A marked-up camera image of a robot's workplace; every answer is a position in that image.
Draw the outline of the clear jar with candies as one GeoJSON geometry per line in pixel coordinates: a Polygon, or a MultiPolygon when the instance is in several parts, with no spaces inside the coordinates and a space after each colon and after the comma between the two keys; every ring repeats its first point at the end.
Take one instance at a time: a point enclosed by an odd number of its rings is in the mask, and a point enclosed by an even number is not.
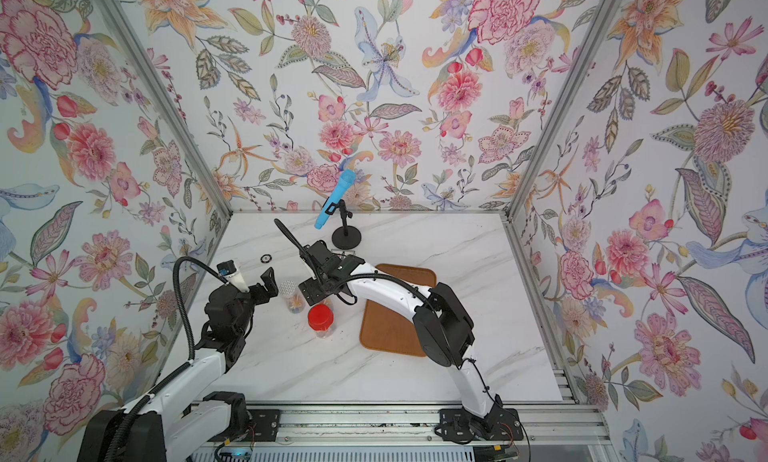
{"type": "Polygon", "coordinates": [[[299,314],[306,306],[298,284],[293,279],[283,279],[278,282],[278,295],[290,313],[299,314]]]}

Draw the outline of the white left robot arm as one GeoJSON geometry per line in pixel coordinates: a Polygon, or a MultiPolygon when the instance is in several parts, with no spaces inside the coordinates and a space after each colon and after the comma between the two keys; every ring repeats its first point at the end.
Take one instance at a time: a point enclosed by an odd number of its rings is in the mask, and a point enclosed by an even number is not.
{"type": "Polygon", "coordinates": [[[226,283],[205,306],[195,355],[138,399],[88,422],[79,461],[184,461],[204,443],[232,442],[253,426],[245,396],[204,392],[235,365],[253,328],[254,309],[279,295],[274,270],[246,286],[232,262],[218,267],[226,283]]]}

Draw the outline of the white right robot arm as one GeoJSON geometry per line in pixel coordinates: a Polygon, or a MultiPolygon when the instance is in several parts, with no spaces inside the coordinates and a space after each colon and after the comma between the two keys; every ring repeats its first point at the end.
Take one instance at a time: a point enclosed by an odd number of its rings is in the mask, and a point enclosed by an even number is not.
{"type": "Polygon", "coordinates": [[[409,320],[425,355],[448,370],[461,407],[440,411],[436,436],[460,445],[530,440],[518,412],[505,408],[485,382],[475,358],[474,322],[449,285],[412,284],[360,257],[336,254],[323,241],[303,245],[282,221],[274,223],[312,274],[299,284],[299,290],[310,305],[308,323],[313,330],[325,331],[334,322],[331,308],[324,303],[328,297],[370,300],[409,320]]]}

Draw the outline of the red lidded plastic jar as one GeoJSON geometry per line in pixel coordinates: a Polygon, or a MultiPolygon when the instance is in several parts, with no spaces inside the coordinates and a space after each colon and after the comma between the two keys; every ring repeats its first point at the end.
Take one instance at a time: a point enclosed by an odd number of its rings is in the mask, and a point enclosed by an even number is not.
{"type": "Polygon", "coordinates": [[[316,304],[309,310],[307,321],[309,327],[318,337],[325,338],[333,332],[335,323],[334,312],[326,304],[316,304]]]}

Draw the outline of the black microphone stand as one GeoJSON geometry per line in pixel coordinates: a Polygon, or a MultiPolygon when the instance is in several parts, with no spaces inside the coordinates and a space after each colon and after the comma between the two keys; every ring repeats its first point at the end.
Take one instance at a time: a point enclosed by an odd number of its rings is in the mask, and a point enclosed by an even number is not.
{"type": "Polygon", "coordinates": [[[348,210],[343,199],[331,203],[328,208],[323,210],[323,214],[328,216],[336,213],[339,214],[342,225],[334,230],[331,237],[332,243],[339,250],[351,251],[360,245],[362,234],[356,227],[348,223],[348,220],[353,217],[353,213],[348,210]]]}

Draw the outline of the brown wooden tray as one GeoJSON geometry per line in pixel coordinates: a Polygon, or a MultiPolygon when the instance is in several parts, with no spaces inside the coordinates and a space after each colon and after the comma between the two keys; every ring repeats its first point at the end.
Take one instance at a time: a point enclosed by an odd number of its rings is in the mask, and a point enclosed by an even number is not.
{"type": "MultiPolygon", "coordinates": [[[[434,287],[437,283],[435,272],[426,268],[395,264],[378,264],[376,268],[415,285],[434,287]]],[[[426,357],[411,319],[373,300],[366,301],[359,342],[372,351],[426,357]]]]}

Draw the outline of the blue microphone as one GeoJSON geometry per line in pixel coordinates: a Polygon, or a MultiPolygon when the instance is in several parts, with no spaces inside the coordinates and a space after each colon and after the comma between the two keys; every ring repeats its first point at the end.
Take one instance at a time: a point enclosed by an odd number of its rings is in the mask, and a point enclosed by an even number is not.
{"type": "Polygon", "coordinates": [[[356,173],[354,171],[347,169],[341,173],[337,185],[323,204],[323,207],[315,220],[314,227],[316,229],[322,229],[324,227],[330,216],[339,206],[346,192],[354,185],[355,180],[356,173]]]}

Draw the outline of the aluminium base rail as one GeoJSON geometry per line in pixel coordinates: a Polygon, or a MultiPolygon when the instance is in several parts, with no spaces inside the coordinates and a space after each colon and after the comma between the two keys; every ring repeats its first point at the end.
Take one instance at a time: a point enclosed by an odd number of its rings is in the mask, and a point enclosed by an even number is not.
{"type": "MultiPolygon", "coordinates": [[[[280,412],[276,438],[247,436],[225,448],[425,447],[458,448],[435,434],[440,404],[267,404],[251,409],[280,412]]],[[[523,440],[515,446],[522,461],[617,461],[608,427],[598,411],[578,404],[512,404],[523,440]]]]}

